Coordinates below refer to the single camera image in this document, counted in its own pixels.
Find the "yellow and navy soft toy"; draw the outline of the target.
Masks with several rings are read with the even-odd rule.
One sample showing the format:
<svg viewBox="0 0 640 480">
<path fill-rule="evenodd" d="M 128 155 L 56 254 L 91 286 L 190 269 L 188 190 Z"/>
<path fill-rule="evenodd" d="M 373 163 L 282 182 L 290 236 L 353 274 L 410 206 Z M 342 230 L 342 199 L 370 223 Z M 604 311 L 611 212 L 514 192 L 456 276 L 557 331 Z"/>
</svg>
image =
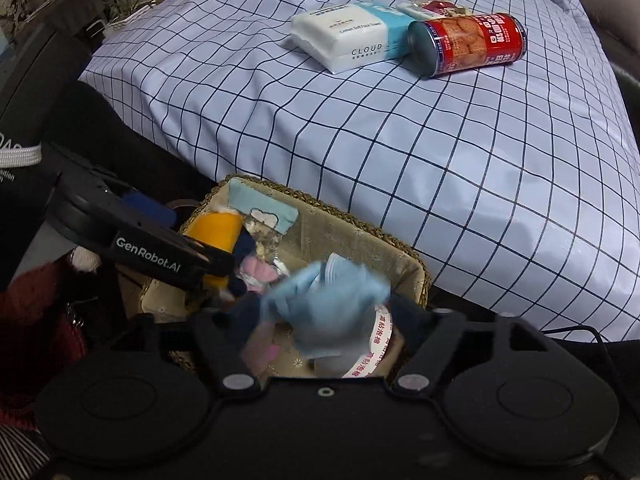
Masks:
<svg viewBox="0 0 640 480">
<path fill-rule="evenodd" d="M 244 228 L 243 218 L 236 210 L 223 209 L 200 214 L 186 230 L 186 236 L 228 252 L 233 257 L 233 270 L 227 276 L 204 276 L 203 284 L 207 288 L 228 292 L 233 298 L 240 298 L 247 293 L 247 286 L 238 277 L 238 272 L 243 260 L 254 254 L 256 243 Z"/>
</svg>

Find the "blue face mask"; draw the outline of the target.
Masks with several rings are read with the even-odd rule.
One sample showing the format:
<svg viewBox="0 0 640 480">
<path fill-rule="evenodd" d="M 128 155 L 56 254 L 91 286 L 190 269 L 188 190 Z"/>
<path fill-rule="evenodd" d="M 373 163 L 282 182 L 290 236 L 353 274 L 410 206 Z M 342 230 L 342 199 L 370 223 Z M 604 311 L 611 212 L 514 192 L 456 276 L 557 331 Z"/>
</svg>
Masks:
<svg viewBox="0 0 640 480">
<path fill-rule="evenodd" d="M 271 287 L 260 314 L 291 326 L 307 359 L 358 358 L 369 351 L 375 308 L 388 298 L 387 278 L 334 252 Z"/>
</svg>

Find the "white tape roll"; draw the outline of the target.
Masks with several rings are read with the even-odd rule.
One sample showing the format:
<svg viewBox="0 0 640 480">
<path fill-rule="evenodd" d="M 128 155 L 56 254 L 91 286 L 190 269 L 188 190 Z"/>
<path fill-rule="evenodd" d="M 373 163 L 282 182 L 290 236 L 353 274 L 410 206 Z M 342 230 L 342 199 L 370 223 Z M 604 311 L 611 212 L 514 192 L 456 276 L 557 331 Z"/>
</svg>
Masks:
<svg viewBox="0 0 640 480">
<path fill-rule="evenodd" d="M 394 323 L 390 311 L 379 304 L 375 307 L 372 324 L 364 351 L 356 356 L 349 349 L 339 356 L 326 356 L 314 360 L 314 374 L 317 377 L 363 378 L 372 375 L 383 361 L 393 336 Z"/>
</svg>

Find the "woven fabric-lined basket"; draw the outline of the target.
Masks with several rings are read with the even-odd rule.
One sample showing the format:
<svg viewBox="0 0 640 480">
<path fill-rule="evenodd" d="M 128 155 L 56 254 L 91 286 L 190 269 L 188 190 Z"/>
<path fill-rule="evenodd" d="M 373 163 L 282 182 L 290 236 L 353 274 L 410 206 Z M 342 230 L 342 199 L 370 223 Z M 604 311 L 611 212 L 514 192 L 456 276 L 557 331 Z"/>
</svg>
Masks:
<svg viewBox="0 0 640 480">
<path fill-rule="evenodd" d="M 289 271 L 298 271 L 313 261 L 326 260 L 332 252 L 349 258 L 354 263 L 362 263 L 368 269 L 385 276 L 390 281 L 392 292 L 414 301 L 421 308 L 426 307 L 427 291 L 431 285 L 430 274 L 416 252 L 397 238 L 386 234 L 376 226 L 371 226 L 346 214 L 333 206 L 315 200 L 311 195 L 292 190 L 277 183 L 249 177 L 228 177 L 213 189 L 203 205 L 192 214 L 181 232 L 192 230 L 191 224 L 206 212 L 216 207 L 230 207 L 230 183 L 248 185 L 279 202 L 298 210 L 298 218 L 291 229 L 283 235 L 278 246 L 278 257 Z M 156 322 L 182 322 L 194 311 L 186 301 L 182 290 L 148 278 L 137 300 L 138 311 L 151 313 Z M 388 377 L 405 347 L 405 339 L 399 333 L 394 321 L 390 326 L 378 329 L 372 334 L 372 344 L 380 347 L 375 353 L 376 361 L 352 366 L 346 375 L 360 378 L 362 373 L 370 376 Z M 294 347 L 292 328 L 279 323 L 274 328 L 272 343 L 280 347 L 279 352 L 258 376 L 262 381 L 270 377 L 316 378 L 341 377 L 333 370 L 318 368 L 303 359 Z"/>
</svg>

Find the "checkered white tablecloth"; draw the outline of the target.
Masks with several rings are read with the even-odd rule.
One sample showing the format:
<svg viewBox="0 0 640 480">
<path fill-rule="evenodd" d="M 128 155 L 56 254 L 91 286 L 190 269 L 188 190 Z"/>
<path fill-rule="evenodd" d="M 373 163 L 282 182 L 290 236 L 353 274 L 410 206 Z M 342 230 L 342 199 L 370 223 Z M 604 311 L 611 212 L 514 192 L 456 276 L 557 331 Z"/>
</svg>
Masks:
<svg viewBox="0 0 640 480">
<path fill-rule="evenodd" d="M 294 15 L 351 1 L 404 0 L 165 0 L 82 78 L 207 177 L 263 177 L 397 236 L 448 292 L 637 339 L 639 151 L 579 0 L 454 0 L 512 14 L 528 49 L 437 79 L 405 61 L 334 75 L 288 40 Z"/>
</svg>

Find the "red biscuit tin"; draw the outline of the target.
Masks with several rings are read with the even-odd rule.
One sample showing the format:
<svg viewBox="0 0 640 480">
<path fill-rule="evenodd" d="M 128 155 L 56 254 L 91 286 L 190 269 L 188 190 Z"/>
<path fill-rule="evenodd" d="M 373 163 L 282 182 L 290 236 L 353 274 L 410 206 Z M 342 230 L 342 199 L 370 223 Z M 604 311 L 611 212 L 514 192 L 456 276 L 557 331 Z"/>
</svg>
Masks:
<svg viewBox="0 0 640 480">
<path fill-rule="evenodd" d="M 414 64 L 427 78 L 511 64 L 527 51 L 525 27 L 505 13 L 413 22 L 407 40 Z"/>
</svg>

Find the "small white tissue pack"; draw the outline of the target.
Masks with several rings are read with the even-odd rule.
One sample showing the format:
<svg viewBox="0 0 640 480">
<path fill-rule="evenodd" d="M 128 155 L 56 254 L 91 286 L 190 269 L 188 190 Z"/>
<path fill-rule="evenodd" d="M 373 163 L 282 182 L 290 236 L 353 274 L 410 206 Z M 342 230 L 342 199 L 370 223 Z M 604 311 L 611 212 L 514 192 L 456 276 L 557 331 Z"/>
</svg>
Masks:
<svg viewBox="0 0 640 480">
<path fill-rule="evenodd" d="M 418 1 L 418 0 L 405 1 L 405 2 L 398 3 L 398 5 L 396 6 L 396 9 L 402 13 L 405 13 L 411 16 L 416 21 L 424 22 L 424 21 L 434 20 L 435 18 L 438 18 L 438 14 L 428 7 L 429 4 L 430 4 L 429 1 L 427 2 Z"/>
</svg>

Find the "red polka dot snack packet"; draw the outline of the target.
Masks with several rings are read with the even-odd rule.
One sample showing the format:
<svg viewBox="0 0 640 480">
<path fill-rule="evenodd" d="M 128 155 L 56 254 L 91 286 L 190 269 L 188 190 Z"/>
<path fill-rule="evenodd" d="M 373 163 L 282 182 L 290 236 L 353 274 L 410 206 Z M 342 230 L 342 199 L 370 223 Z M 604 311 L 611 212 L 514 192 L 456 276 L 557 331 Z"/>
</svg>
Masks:
<svg viewBox="0 0 640 480">
<path fill-rule="evenodd" d="M 413 0 L 413 4 L 426 20 L 457 18 L 472 14 L 465 6 L 458 6 L 450 0 Z"/>
</svg>

